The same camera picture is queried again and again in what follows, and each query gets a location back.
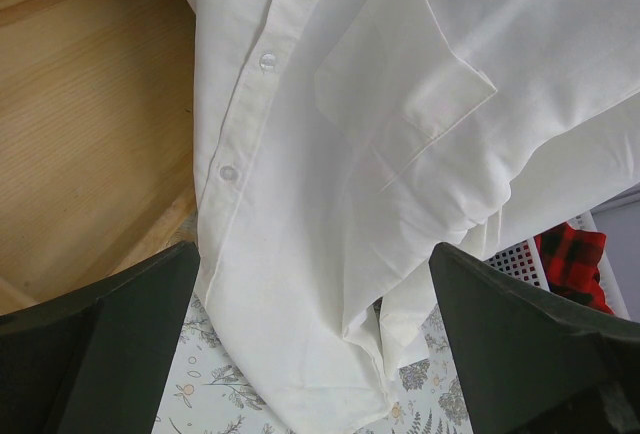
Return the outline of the floral table cover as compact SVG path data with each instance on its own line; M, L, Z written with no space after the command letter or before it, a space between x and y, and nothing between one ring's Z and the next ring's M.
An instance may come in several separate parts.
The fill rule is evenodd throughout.
M157 433L467 433L471 429L418 239L390 301L343 318L343 244L331 220L206 199L202 265L156 415Z

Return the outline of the red black plaid shirt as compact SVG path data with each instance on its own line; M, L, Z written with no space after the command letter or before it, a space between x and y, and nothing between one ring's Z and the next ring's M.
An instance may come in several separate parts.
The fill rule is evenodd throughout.
M565 222L535 236L534 241L552 293L614 314L600 285L604 233L574 229Z

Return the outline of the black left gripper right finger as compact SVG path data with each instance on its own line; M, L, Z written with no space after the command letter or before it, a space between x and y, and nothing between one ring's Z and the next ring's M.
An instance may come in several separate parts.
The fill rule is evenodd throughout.
M638 432L637 323L447 243L429 266L474 432Z

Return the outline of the wooden clothes rack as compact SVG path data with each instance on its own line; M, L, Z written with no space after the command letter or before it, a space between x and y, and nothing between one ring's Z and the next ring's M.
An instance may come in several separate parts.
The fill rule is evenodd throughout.
M162 250L193 212L186 0L1 0L1 310Z

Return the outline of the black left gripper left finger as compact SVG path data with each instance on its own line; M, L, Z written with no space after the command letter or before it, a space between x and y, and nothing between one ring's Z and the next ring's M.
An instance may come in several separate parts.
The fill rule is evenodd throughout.
M180 242L2 315L2 432L151 432L199 264Z

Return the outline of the white long-sleeve shirt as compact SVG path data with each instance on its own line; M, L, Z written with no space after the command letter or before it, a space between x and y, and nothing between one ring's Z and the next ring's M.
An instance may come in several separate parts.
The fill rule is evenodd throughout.
M481 258L508 218L639 181L639 0L187 1L198 215L331 220L345 321L390 301L428 227Z

